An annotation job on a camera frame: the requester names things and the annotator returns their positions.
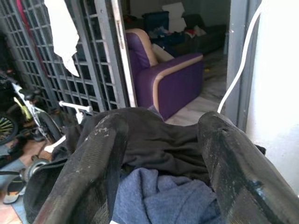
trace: white wall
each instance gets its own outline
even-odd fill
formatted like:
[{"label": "white wall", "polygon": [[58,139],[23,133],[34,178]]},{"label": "white wall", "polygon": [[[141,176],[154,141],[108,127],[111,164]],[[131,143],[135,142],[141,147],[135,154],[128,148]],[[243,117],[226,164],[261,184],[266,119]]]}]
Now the white wall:
[{"label": "white wall", "polygon": [[200,15],[206,26],[229,24],[230,0],[201,0]]},{"label": "white wall", "polygon": [[247,134],[299,194],[299,4],[270,0],[260,19]]}]

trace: metal security gate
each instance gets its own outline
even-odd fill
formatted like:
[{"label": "metal security gate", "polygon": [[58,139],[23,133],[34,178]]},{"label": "metal security gate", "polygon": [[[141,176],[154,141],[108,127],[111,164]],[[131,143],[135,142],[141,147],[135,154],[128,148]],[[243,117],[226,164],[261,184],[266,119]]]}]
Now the metal security gate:
[{"label": "metal security gate", "polygon": [[1,24],[23,81],[42,90],[48,107],[58,107],[60,100],[90,105],[95,112],[128,106],[111,2],[65,2],[80,37],[73,56],[80,77],[73,76],[53,51],[43,0],[0,1]]}]

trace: slipper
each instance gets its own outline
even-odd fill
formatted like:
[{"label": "slipper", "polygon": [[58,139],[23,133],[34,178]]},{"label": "slipper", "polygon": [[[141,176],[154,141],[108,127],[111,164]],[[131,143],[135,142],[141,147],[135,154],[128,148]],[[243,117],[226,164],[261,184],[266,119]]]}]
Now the slipper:
[{"label": "slipper", "polygon": [[14,178],[7,188],[7,193],[3,199],[3,204],[12,204],[15,203],[20,193],[25,188],[25,182],[21,180],[21,178],[18,176]]}]

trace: purple armchair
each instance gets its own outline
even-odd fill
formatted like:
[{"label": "purple armchair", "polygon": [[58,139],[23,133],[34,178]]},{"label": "purple armchair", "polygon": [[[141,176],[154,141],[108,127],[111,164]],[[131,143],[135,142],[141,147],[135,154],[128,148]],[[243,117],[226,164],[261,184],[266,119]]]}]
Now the purple armchair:
[{"label": "purple armchair", "polygon": [[202,54],[188,54],[158,63],[145,31],[127,30],[127,42],[138,106],[154,105],[163,118],[168,119],[199,95]]}]

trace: door frame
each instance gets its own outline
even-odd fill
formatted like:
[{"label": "door frame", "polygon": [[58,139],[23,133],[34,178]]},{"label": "door frame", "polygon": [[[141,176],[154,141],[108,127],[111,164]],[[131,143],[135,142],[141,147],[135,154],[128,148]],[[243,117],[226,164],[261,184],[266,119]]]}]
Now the door frame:
[{"label": "door frame", "polygon": [[[251,22],[251,18],[260,3],[261,0],[231,0],[227,88],[232,83],[240,67],[247,29]],[[246,63],[241,78],[225,103],[225,115],[243,131],[246,131],[247,125],[251,84],[256,55],[258,21],[256,22],[251,35]]]}]

